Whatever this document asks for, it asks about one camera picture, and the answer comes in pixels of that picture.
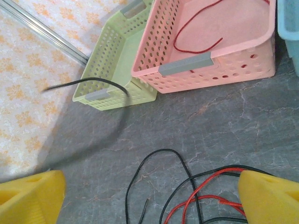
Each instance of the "light green plastic basket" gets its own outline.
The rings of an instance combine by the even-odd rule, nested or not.
[[[136,0],[107,21],[81,77],[100,77],[118,83],[129,91],[131,105],[154,101],[157,96],[151,86],[131,77],[151,3],[152,0]],[[87,81],[78,84],[73,101],[104,111],[123,107],[125,94],[109,84]]]

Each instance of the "plastic basket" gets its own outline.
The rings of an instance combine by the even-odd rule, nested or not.
[[[299,1],[278,0],[278,33],[285,40],[289,57],[299,76]]]
[[[131,77],[138,45],[150,13],[152,0],[136,0],[114,14],[105,24],[81,78],[101,77],[124,86],[131,95],[131,105],[154,101],[157,91]],[[142,7],[141,12],[131,18]],[[123,107],[125,94],[109,84],[80,83],[73,95],[79,101],[101,111]]]
[[[143,33],[132,76],[161,93],[236,83],[275,74],[276,0],[224,0],[203,11],[177,40],[181,27],[200,9],[216,0],[156,0]]]

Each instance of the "gray marble floor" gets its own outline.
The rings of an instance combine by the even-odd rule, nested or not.
[[[58,223],[125,223],[124,197],[135,170],[147,154],[164,147],[177,150],[192,174],[244,164],[299,182],[299,77],[286,53],[279,53],[283,48],[278,46],[283,57],[273,78],[159,94],[155,102],[125,111],[69,104],[46,161],[59,160],[50,166],[63,170],[67,181]],[[131,223],[138,223],[146,198],[143,223],[158,223],[165,201],[186,178],[174,154],[150,158],[129,194]],[[238,201],[237,181],[219,177],[202,194]],[[167,211],[191,192],[186,184]],[[215,200],[204,200],[201,207],[205,220],[240,217]],[[179,224],[181,214],[170,223]],[[198,223],[195,206],[187,216],[189,224]]]

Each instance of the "orange floral pattern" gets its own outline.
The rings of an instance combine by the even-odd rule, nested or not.
[[[133,0],[18,0],[18,4],[84,54],[90,55],[113,9]]]
[[[46,7],[36,7],[43,14]],[[81,65],[0,11],[0,179],[26,172],[46,155],[58,131],[69,90],[41,94],[76,79]]]

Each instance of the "yellow plastic object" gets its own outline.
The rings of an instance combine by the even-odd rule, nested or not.
[[[299,183],[246,170],[239,195],[249,224],[299,224]]]
[[[62,171],[0,184],[1,224],[55,224],[64,200]]]

